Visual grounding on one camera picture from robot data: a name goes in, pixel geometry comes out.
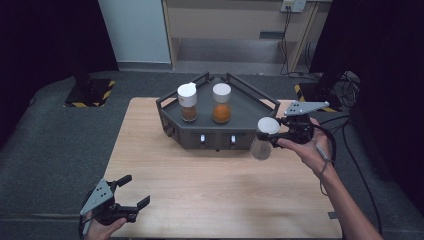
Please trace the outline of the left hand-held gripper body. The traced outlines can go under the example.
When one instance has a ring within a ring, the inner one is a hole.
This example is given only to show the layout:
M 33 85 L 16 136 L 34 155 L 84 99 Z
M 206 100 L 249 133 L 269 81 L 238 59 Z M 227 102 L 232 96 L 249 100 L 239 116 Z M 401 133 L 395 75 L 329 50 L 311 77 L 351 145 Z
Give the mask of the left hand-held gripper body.
M 102 225 L 110 225 L 120 218 L 126 218 L 128 222 L 135 223 L 139 212 L 131 212 L 129 206 L 122 206 L 115 201 L 114 193 L 111 192 L 105 179 L 88 193 L 80 210 L 79 234 L 88 232 L 92 219 L 96 219 Z

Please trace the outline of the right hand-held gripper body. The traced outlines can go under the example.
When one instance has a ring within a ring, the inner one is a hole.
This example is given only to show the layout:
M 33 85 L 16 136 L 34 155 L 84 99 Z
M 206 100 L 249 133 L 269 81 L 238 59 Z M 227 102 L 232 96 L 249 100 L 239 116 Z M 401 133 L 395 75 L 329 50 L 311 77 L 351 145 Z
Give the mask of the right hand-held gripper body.
M 286 132 L 289 135 L 288 139 L 297 144 L 308 143 L 314 133 L 309 114 L 328 106 L 328 102 L 300 102 L 294 100 L 282 116 L 289 121 L 288 131 Z

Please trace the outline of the grey powder jar white lid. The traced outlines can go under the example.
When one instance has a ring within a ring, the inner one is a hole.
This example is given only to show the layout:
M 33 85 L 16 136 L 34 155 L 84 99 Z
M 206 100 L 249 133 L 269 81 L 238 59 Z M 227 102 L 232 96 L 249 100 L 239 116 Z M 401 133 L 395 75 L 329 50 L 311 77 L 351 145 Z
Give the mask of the grey powder jar white lid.
M 250 154 L 254 159 L 263 161 L 270 157 L 272 144 L 268 136 L 278 133 L 280 125 L 275 118 L 263 117 L 257 123 L 256 136 L 250 147 Z

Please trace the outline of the dark grey corner rack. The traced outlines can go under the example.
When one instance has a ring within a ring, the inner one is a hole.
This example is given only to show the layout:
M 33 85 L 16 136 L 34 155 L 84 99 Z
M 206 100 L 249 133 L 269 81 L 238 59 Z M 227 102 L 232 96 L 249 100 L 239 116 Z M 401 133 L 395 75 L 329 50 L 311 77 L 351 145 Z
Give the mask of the dark grey corner rack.
M 280 103 L 238 76 L 210 76 L 208 72 L 191 79 L 197 88 L 197 119 L 188 123 L 181 118 L 181 106 L 174 90 L 156 100 L 163 131 L 185 149 L 248 150 L 256 136 L 262 117 L 275 117 Z M 226 83 L 231 87 L 227 123 L 212 119 L 215 106 L 213 86 Z

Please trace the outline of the orange powder jar white lid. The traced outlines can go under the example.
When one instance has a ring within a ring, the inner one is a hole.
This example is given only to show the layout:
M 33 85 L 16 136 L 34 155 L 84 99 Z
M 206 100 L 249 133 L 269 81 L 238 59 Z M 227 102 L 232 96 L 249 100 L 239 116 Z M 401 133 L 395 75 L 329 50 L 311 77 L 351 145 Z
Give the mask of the orange powder jar white lid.
M 230 120 L 231 110 L 228 101 L 231 96 L 231 87 L 226 83 L 218 83 L 213 87 L 213 99 L 216 102 L 212 111 L 212 119 L 219 124 Z

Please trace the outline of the person's right hand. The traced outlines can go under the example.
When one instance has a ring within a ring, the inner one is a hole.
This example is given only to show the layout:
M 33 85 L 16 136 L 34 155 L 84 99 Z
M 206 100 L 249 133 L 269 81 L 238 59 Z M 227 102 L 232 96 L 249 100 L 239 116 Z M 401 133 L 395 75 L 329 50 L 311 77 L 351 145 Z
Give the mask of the person's right hand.
M 329 140 L 319 128 L 314 129 L 312 140 L 306 144 L 297 144 L 287 139 L 279 139 L 278 144 L 294 151 L 321 181 L 326 182 L 335 176 L 334 167 L 330 162 L 332 154 Z

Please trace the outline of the person's left hand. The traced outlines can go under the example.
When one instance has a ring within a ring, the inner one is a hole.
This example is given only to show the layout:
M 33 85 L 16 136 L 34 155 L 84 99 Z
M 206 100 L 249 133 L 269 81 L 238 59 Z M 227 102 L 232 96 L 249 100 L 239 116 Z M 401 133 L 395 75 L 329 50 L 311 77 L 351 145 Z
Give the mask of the person's left hand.
M 93 219 L 88 232 L 84 235 L 84 240 L 109 240 L 112 234 L 126 223 L 126 218 L 120 218 L 110 225 L 102 225 L 96 219 Z

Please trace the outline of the black stand with striped base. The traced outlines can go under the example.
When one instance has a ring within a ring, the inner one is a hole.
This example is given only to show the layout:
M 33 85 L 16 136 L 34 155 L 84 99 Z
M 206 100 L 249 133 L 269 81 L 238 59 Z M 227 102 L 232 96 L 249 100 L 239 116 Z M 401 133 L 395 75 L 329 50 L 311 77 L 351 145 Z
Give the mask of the black stand with striped base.
M 74 51 L 69 52 L 66 59 L 68 67 L 72 71 L 75 85 L 65 99 L 65 107 L 101 107 L 109 98 L 115 82 L 111 79 L 92 78 L 78 55 Z
M 333 88 L 343 72 L 331 67 L 322 73 L 316 83 L 299 83 L 295 86 L 298 100 L 301 102 L 328 102 L 326 112 L 341 112 L 342 103 Z

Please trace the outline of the dark curtain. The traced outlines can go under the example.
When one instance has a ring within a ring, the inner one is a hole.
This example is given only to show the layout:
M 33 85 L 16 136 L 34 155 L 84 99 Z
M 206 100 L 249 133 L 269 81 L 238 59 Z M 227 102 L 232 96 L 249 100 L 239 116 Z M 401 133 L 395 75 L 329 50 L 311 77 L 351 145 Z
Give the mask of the dark curtain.
M 40 88 L 117 69 L 99 0 L 0 0 L 0 145 Z
M 311 70 L 331 67 L 359 77 L 369 157 L 424 214 L 424 0 L 332 0 Z

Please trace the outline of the wooden shelf unit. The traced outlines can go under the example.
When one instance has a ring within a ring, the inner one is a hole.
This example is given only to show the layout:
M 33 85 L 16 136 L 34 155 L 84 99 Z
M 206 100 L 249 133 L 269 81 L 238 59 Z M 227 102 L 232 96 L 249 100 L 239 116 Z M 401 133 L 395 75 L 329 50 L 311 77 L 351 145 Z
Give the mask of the wooden shelf unit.
M 283 0 L 162 0 L 174 68 L 226 63 L 253 73 L 293 72 L 305 47 L 321 35 L 332 0 L 307 0 L 301 13 L 281 12 Z M 260 31 L 284 31 L 259 39 Z

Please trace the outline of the white cabinet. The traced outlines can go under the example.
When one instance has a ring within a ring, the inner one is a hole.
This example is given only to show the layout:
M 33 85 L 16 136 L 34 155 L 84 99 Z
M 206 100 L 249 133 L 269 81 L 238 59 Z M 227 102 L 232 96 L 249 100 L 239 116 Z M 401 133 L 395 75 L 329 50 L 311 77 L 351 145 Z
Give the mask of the white cabinet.
M 99 0 L 118 63 L 170 64 L 162 0 Z

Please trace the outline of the grey wall socket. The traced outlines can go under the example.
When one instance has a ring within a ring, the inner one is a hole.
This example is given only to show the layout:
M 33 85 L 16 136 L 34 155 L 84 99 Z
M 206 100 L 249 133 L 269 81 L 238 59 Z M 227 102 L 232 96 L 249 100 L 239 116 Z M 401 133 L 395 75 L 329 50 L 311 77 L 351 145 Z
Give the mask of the grey wall socket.
M 281 12 L 301 13 L 307 0 L 283 0 L 280 8 Z

